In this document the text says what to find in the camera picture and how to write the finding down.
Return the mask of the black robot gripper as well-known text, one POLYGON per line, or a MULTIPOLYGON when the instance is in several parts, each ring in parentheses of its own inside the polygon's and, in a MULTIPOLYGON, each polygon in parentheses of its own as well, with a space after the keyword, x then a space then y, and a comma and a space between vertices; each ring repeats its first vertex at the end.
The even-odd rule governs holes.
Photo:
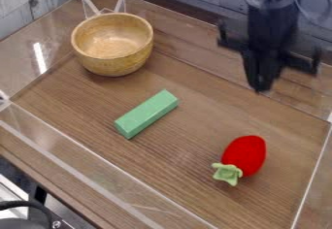
POLYGON ((257 92, 264 91, 260 76, 265 76, 265 91, 269 91, 285 67, 309 75, 317 73, 321 49, 313 50, 311 60, 295 56, 289 50, 297 23, 295 1, 289 5, 268 8, 249 7, 245 41, 233 40, 228 35, 228 24, 222 21, 218 23, 218 46, 240 52, 246 81, 257 92))

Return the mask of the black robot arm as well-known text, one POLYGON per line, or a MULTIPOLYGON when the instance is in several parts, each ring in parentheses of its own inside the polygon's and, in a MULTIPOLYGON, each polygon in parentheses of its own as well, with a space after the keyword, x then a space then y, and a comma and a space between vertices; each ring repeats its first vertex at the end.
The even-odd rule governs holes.
POLYGON ((301 6, 301 0, 245 0, 248 21, 245 41, 229 38, 228 24, 218 21, 220 47, 240 52, 249 86, 257 93, 271 90, 285 68, 305 74, 317 74, 323 49, 313 47, 311 59, 296 56, 289 47, 297 36, 299 16, 320 24, 332 14, 332 0, 319 16, 311 16, 301 6))

